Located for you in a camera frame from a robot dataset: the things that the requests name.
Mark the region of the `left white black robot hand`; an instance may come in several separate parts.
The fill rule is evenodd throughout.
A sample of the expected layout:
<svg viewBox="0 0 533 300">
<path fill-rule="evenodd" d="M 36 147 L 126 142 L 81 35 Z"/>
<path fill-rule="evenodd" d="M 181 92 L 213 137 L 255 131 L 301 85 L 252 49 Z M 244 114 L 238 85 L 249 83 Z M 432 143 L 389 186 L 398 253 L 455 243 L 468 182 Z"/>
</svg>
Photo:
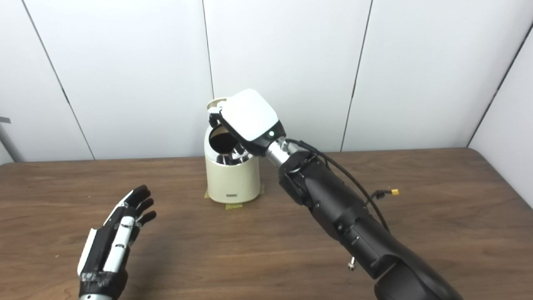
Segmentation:
<svg viewBox="0 0 533 300">
<path fill-rule="evenodd" d="M 117 300 L 128 281 L 126 264 L 141 228 L 156 211 L 146 185 L 131 190 L 99 229 L 91 228 L 77 266 L 80 300 Z"/>
</svg>

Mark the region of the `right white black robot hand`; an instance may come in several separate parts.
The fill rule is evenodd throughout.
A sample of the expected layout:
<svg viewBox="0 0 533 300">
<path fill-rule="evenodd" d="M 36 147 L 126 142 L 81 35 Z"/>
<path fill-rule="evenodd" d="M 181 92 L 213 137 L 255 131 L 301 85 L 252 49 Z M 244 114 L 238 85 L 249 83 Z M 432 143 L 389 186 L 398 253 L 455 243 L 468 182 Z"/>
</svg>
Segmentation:
<svg viewBox="0 0 533 300">
<path fill-rule="evenodd" d="M 220 97 L 207 105 L 209 123 L 221 125 L 237 140 L 238 149 L 231 150 L 232 160 L 245 156 L 266 157 L 280 167 L 290 154 L 282 149 L 287 137 L 275 110 L 255 90 L 246 89 L 231 97 Z"/>
</svg>

